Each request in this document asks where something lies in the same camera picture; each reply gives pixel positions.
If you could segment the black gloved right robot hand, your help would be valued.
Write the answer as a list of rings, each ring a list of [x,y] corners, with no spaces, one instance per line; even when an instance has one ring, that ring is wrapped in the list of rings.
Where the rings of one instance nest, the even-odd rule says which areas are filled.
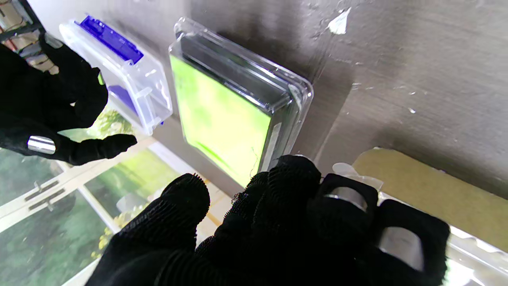
[[[108,103],[108,89],[100,69],[65,43],[45,32],[39,43],[58,67],[56,74],[38,70],[1,45],[1,147],[83,165],[114,158],[135,145],[137,139],[129,134],[80,142],[61,134],[91,127]]]

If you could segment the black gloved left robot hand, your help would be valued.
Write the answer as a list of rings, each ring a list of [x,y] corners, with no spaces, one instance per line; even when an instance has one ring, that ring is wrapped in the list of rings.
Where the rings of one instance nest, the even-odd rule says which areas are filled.
[[[183,174],[115,234],[87,286],[439,286],[448,223],[285,155],[197,244],[210,194]]]

